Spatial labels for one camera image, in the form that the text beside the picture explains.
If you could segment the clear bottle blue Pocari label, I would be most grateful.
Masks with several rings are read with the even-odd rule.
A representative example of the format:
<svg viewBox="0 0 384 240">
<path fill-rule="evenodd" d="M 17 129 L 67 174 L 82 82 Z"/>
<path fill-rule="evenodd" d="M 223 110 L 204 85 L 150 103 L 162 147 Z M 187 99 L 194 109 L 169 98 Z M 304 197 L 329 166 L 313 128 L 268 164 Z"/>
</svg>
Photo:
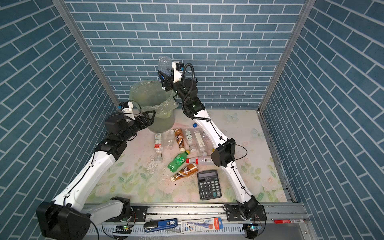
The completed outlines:
<svg viewBox="0 0 384 240">
<path fill-rule="evenodd" d="M 158 58 L 158 79 L 163 78 L 163 75 L 170 77 L 172 75 L 172 59 L 167 56 Z"/>
</svg>

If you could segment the clear bottle red white label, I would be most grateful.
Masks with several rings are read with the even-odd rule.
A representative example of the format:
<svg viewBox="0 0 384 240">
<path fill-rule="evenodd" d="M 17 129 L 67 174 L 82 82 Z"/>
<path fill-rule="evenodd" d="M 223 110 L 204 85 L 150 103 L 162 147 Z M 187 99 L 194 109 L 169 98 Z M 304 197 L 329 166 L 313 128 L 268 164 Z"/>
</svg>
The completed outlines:
<svg viewBox="0 0 384 240">
<path fill-rule="evenodd" d="M 156 133 L 155 134 L 155 139 L 154 139 L 154 148 L 156 151 L 162 151 L 162 134 L 161 133 Z"/>
</svg>

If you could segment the brown tea bottle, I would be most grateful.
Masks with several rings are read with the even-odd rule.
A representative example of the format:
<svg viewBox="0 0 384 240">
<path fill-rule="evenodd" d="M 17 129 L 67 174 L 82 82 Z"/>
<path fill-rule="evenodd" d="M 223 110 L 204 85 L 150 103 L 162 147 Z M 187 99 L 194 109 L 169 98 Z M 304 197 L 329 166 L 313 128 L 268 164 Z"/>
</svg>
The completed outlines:
<svg viewBox="0 0 384 240">
<path fill-rule="evenodd" d="M 188 177 L 194 173 L 197 173 L 199 171 L 196 164 L 189 164 L 185 167 L 183 167 L 179 172 L 171 176 L 171 181 L 175 182 L 176 180 Z"/>
</svg>

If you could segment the clear bottle red cap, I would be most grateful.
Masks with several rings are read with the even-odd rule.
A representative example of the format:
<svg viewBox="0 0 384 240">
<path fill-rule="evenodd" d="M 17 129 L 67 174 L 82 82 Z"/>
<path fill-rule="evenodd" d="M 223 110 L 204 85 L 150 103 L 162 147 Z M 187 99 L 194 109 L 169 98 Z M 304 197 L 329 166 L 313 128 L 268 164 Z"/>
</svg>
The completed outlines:
<svg viewBox="0 0 384 240">
<path fill-rule="evenodd" d="M 186 163 L 187 164 L 196 164 L 199 166 L 215 165 L 210 156 L 198 156 L 198 157 L 194 157 L 194 158 L 188 158 L 188 159 L 186 159 Z"/>
</svg>

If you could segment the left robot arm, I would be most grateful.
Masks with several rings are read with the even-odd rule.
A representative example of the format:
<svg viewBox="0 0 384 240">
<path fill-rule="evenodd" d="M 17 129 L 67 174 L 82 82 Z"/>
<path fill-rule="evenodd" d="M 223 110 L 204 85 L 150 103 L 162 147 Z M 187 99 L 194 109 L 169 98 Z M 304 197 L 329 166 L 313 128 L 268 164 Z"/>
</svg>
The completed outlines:
<svg viewBox="0 0 384 240">
<path fill-rule="evenodd" d="M 102 176 L 120 158 L 127 142 L 151 126 L 155 115 L 155 111 L 139 116 L 131 111 L 121 111 L 105 120 L 107 135 L 96 146 L 85 167 L 51 202 L 42 202 L 38 206 L 36 216 L 44 237 L 81 240 L 91 226 L 96 227 L 110 219 L 130 221 L 135 216 L 131 201 L 121 197 L 113 197 L 86 210 L 84 205 Z"/>
</svg>

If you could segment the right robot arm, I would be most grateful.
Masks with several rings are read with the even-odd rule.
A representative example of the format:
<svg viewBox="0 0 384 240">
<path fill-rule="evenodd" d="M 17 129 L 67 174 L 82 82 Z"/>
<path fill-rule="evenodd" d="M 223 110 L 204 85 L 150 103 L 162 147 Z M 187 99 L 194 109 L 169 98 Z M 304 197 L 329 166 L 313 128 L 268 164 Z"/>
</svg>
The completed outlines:
<svg viewBox="0 0 384 240">
<path fill-rule="evenodd" d="M 177 94 L 182 100 L 181 106 L 186 117 L 194 120 L 212 142 L 215 150 L 211 154 L 211 158 L 217 167 L 225 171 L 230 180 L 232 188 L 235 191 L 241 216 L 245 220 L 255 217 L 257 209 L 261 204 L 247 188 L 238 170 L 236 164 L 237 159 L 235 158 L 236 141 L 233 138 L 229 139 L 225 136 L 211 119 L 203 103 L 197 96 L 198 89 L 195 77 L 192 76 L 190 79 L 181 77 L 179 81 L 174 82 L 173 75 L 168 76 L 158 71 L 158 78 L 165 91 L 174 91 Z"/>
</svg>

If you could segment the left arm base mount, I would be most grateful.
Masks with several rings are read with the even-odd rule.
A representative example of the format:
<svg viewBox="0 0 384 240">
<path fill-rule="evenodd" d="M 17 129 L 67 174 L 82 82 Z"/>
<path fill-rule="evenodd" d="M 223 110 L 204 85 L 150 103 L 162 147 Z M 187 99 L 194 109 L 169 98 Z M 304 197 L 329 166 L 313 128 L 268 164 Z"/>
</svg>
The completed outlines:
<svg viewBox="0 0 384 240">
<path fill-rule="evenodd" d="M 136 222 L 145 222 L 148 206 L 132 206 L 131 200 L 122 198 L 122 197 L 113 197 L 112 200 L 119 201 L 123 204 L 122 211 L 119 215 L 106 220 L 109 222 L 132 222 L 135 220 Z"/>
</svg>

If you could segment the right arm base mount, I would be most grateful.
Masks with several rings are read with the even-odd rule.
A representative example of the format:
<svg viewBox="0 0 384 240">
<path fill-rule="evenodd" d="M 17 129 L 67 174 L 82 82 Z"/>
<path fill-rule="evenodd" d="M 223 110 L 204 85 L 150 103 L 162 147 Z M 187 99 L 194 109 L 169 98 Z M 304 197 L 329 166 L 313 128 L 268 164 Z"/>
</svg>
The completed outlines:
<svg viewBox="0 0 384 240">
<path fill-rule="evenodd" d="M 224 205 L 223 209 L 229 222 L 265 222 L 267 220 L 265 207 L 258 202 L 255 196 L 251 196 L 251 199 L 244 203 L 237 201 L 236 205 Z"/>
</svg>

